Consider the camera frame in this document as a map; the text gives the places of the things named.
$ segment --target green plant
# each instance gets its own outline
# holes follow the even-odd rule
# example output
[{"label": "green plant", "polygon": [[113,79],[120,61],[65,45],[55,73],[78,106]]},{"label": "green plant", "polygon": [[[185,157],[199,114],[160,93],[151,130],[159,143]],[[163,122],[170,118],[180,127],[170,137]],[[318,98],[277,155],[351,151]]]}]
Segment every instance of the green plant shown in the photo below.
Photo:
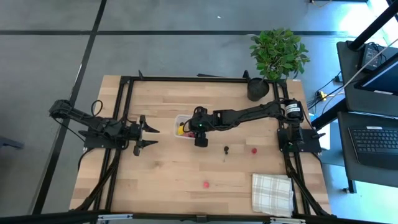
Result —
[{"label": "green plant", "polygon": [[290,29],[262,31],[260,36],[253,36],[251,40],[256,43],[250,46],[253,49],[251,56],[257,60],[260,75],[269,80],[278,80],[282,74],[288,77],[290,72],[302,74],[303,66],[310,61],[304,54],[308,52],[305,45],[299,43],[301,37],[293,35]]}]

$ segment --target potted plant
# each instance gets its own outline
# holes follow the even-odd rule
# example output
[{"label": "potted plant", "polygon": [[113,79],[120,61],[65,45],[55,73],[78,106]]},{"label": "potted plant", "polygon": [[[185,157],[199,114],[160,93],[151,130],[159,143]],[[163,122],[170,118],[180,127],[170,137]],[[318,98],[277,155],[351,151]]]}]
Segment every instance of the potted plant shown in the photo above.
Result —
[{"label": "potted plant", "polygon": [[248,78],[248,98],[252,101],[260,100],[268,93],[265,79],[276,81],[282,75],[289,77],[290,72],[303,73],[303,66],[310,61],[304,54],[308,52],[305,45],[299,43],[301,37],[293,35],[290,29],[262,31],[251,40],[256,43],[250,46],[253,49],[251,56],[257,60],[257,69],[262,75],[262,78]]}]

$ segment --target monitor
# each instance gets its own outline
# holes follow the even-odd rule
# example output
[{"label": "monitor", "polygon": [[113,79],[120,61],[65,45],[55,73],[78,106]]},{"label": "monitor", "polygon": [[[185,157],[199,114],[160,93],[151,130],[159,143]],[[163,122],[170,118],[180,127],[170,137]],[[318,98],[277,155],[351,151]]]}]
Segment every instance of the monitor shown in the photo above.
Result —
[{"label": "monitor", "polygon": [[388,95],[398,95],[398,53],[377,67],[356,88]]}]

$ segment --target white plastic container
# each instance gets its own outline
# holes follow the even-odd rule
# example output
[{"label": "white plastic container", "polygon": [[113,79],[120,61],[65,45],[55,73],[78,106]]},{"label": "white plastic container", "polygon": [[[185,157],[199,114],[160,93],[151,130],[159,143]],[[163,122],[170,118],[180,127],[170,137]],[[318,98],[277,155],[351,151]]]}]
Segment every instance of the white plastic container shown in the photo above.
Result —
[{"label": "white plastic container", "polygon": [[178,128],[180,127],[180,123],[185,123],[188,121],[192,116],[190,115],[184,115],[184,114],[179,114],[177,117],[175,117],[175,123],[174,123],[174,136],[177,138],[184,138],[184,139],[195,139],[191,137],[186,137],[186,136],[180,136],[178,135]]}]

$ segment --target white cable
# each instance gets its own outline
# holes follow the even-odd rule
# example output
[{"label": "white cable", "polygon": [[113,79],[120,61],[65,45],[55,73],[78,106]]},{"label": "white cable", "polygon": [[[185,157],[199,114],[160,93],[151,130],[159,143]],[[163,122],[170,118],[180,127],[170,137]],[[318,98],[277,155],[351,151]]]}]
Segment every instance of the white cable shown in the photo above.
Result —
[{"label": "white cable", "polygon": [[323,112],[325,112],[326,107],[328,106],[328,104],[330,103],[330,101],[331,101],[332,99],[334,99],[337,95],[339,95],[340,93],[342,93],[342,92],[344,91],[344,89],[346,88],[346,86],[348,86],[348,84],[349,84],[351,81],[353,81],[353,79],[354,79],[360,72],[362,72],[362,70],[363,70],[366,66],[368,66],[374,59],[378,58],[378,56],[379,56],[380,54],[382,54],[382,53],[383,53],[385,50],[387,50],[391,45],[393,45],[395,42],[397,42],[397,40],[398,40],[398,39],[394,40],[393,43],[389,44],[387,47],[385,47],[384,49],[382,49],[377,55],[375,55],[370,61],[368,61],[361,69],[359,69],[359,70],[355,73],[355,75],[352,76],[352,77],[350,78],[350,80],[348,80],[348,82],[347,82],[345,85],[343,85],[343,87],[341,88],[341,90],[340,90],[338,93],[336,93],[334,96],[332,96],[331,99],[330,99],[329,101],[327,101],[325,107],[323,107],[322,114],[323,114]]}]

